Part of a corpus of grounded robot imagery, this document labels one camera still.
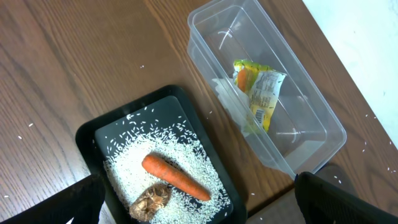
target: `carrot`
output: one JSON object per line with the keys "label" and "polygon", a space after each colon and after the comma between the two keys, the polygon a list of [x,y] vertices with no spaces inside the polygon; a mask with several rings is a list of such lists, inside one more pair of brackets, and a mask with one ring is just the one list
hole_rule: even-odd
{"label": "carrot", "polygon": [[246,91],[246,83],[248,82],[248,73],[246,69],[242,69],[238,72],[238,88],[243,92]]}
{"label": "carrot", "polygon": [[163,159],[157,156],[147,155],[142,161],[142,166],[148,173],[167,181],[185,193],[190,194],[192,197],[203,201],[210,200],[209,194],[202,186],[166,163]]}

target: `rice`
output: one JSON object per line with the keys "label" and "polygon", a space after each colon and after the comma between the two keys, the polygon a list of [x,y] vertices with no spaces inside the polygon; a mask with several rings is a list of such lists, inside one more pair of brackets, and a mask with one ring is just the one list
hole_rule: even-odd
{"label": "rice", "polygon": [[126,136],[124,144],[112,156],[106,156],[108,160],[104,162],[104,168],[126,209],[151,185],[167,184],[141,166],[144,157],[150,153],[156,153],[172,166],[183,170],[211,195],[211,200],[203,202],[169,185],[172,192],[170,201],[156,213],[151,223],[206,223],[231,204],[196,134],[192,138],[178,138],[169,128],[156,128],[155,131],[151,128],[148,133],[137,132],[132,137]]}

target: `plastic container lid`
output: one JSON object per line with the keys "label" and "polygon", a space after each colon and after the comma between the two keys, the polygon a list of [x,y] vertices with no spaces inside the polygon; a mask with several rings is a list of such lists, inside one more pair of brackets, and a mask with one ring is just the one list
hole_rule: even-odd
{"label": "plastic container lid", "polygon": [[[343,146],[346,132],[318,88],[256,0],[215,0],[188,17],[188,54],[267,167],[294,179],[315,173]],[[287,74],[266,133],[231,81],[236,59]]]}

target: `wooden table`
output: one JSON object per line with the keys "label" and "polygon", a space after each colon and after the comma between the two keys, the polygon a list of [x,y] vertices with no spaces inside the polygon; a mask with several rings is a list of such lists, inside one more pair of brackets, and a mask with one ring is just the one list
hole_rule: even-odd
{"label": "wooden table", "polygon": [[[293,187],[262,166],[187,55],[187,16],[206,2],[0,1],[0,220],[89,174],[80,125],[171,83],[188,92],[249,214]],[[398,151],[307,8],[261,4],[347,131],[331,162],[361,199],[398,215]],[[113,221],[106,206],[101,221]]]}

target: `white wall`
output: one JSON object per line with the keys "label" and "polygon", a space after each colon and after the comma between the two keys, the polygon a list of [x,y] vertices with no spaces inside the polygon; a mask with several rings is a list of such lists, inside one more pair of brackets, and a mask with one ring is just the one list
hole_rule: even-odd
{"label": "white wall", "polygon": [[398,146],[398,0],[303,2]]}

